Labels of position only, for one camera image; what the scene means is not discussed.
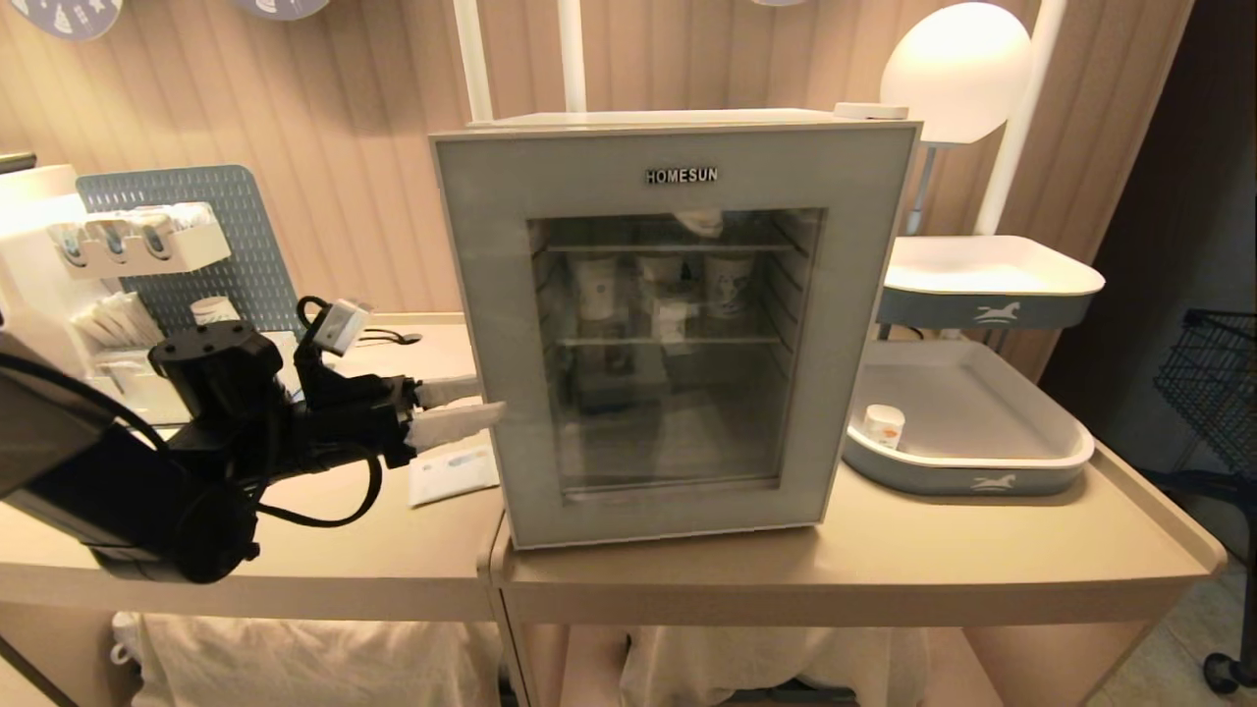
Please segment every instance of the table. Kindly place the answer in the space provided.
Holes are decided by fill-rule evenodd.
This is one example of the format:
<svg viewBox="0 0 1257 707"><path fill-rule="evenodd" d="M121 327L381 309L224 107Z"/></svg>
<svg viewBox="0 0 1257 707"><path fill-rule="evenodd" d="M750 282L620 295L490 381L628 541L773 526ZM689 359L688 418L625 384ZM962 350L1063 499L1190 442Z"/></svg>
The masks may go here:
<svg viewBox="0 0 1257 707"><path fill-rule="evenodd" d="M840 467L823 523L491 562L532 707L616 704L605 625L931 626L930 706L1076 704L1222 546L1100 445L1047 498L914 497Z"/></svg>
<svg viewBox="0 0 1257 707"><path fill-rule="evenodd" d="M357 348L339 370L470 372L459 320L424 321L395 327L422 343ZM357 504L363 477L347 467L266 498L332 517ZM497 489L420 509L405 507L405 491L402 474L387 474L377 507L337 531L264 518L263 556L204 587L116 580L74 541L0 507L0 634L23 639L28 658L43 650L39 668L88 696L80 704L116 704L117 677L97 663L101 621L118 609L494 620L523 704L610 707L625 654L607 626L915 625L934 647L929 707L1058 707L1081 703L1226 564L1212 536L1102 445L1056 497L913 497L842 465L817 527L527 552L510 545ZM84 626L84 640L69 640Z"/></svg>
<svg viewBox="0 0 1257 707"><path fill-rule="evenodd" d="M419 316L391 326L421 333L412 346L362 343L337 361L347 376L416 379L475 371L461 317ZM488 433L456 445L488 442ZM455 445L432 450L444 454ZM319 517L357 508L366 464L283 481L266 502ZM488 560L503 517L497 488L410 508L406 469L386 469L370 513L342 528L307 528L261 516L261 556L205 586L126 581L102 571L77 541L0 504L0 634L80 704L108 703L113 677L84 664L104 658L118 610L290 619L493 621Z"/></svg>

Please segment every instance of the black cable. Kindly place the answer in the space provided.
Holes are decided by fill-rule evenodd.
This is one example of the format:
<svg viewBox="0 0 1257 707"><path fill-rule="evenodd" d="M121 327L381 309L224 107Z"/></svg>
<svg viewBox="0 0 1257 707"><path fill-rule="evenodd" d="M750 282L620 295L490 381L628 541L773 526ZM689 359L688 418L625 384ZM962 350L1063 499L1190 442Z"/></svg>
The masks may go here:
<svg viewBox="0 0 1257 707"><path fill-rule="evenodd" d="M62 390L67 390L78 395L79 398L92 403L97 408L101 408L106 413L113 414L114 418L121 418L127 421L131 426L136 428L136 431L145 435L145 439L152 443L153 448L161 454L170 453L170 445L166 440L157 434L157 430L152 428L143 418L137 415L129 408L118 403L117 400L109 398L108 395L101 392L99 390L92 387L91 385L74 380L73 377L48 366L39 365L34 361L28 361L25 359L14 356L11 353L0 353L0 369L9 369L10 371L18 371L19 374L28 375L34 379L39 379L44 382L55 385Z"/></svg>
<svg viewBox="0 0 1257 707"><path fill-rule="evenodd" d="M258 503L258 512L266 513L268 516L274 516L282 521L288 521L290 523L297 523L299 526L307 526L312 528L338 528L341 526L347 526L353 521L357 521L371 509L376 503L376 498L380 497L380 489L385 483L385 472L380 465L380 458L375 454L367 455L367 468L371 472L371 481L367 486L367 494L362 499L362 504L352 515L336 521L326 521L323 518L312 518L309 516L303 516L289 511L287 508L277 508L274 506L266 506L265 503Z"/></svg>
<svg viewBox="0 0 1257 707"><path fill-rule="evenodd" d="M362 332L381 333L383 336L362 336L358 337L358 341L388 341L391 343L396 343L397 346L410 346L411 343L419 343L424 340L424 335L421 333L400 333L391 328L367 327L362 330Z"/></svg>
<svg viewBox="0 0 1257 707"><path fill-rule="evenodd" d="M310 328L310 320L305 316L305 308L310 304L318 304L321 308L327 309L327 299L322 297L314 297L313 294L307 294L297 301L297 318L300 320L302 326Z"/></svg>

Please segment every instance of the floor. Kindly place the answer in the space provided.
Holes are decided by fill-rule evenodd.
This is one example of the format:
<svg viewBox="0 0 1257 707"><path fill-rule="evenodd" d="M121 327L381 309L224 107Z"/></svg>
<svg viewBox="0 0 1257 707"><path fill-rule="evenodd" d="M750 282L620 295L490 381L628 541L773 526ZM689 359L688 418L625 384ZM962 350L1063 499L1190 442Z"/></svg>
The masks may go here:
<svg viewBox="0 0 1257 707"><path fill-rule="evenodd" d="M1239 653L1246 581L1243 565L1232 560L1221 577L1195 585L1087 707L1257 707L1257 691L1223 698L1200 678L1209 653ZM0 660L0 706L53 703Z"/></svg>

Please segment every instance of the white lamp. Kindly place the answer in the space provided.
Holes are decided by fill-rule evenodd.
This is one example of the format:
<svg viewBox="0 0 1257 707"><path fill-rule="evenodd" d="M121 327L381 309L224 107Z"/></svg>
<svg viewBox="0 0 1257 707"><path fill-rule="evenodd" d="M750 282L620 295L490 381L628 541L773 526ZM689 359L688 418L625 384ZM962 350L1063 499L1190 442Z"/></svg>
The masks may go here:
<svg viewBox="0 0 1257 707"><path fill-rule="evenodd" d="M1029 35L1012 13L962 3L904 35L881 74L881 102L924 121L923 142L967 145L1008 120L1032 64Z"/></svg>

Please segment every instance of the horse logo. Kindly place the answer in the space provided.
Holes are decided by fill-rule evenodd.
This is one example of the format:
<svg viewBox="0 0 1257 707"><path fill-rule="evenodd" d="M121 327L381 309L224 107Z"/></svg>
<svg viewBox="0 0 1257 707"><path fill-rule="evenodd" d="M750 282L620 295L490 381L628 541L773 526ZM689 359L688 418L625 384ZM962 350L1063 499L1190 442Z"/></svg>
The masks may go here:
<svg viewBox="0 0 1257 707"><path fill-rule="evenodd" d="M975 322L1013 322L1017 321L1017 309L1021 309L1021 302L1009 302L1002 309L996 309L994 307L978 307L978 316L973 318Z"/></svg>
<svg viewBox="0 0 1257 707"><path fill-rule="evenodd" d="M997 479L975 477L973 481L975 483L969 487L970 491L1012 491L1017 474L1004 474Z"/></svg>

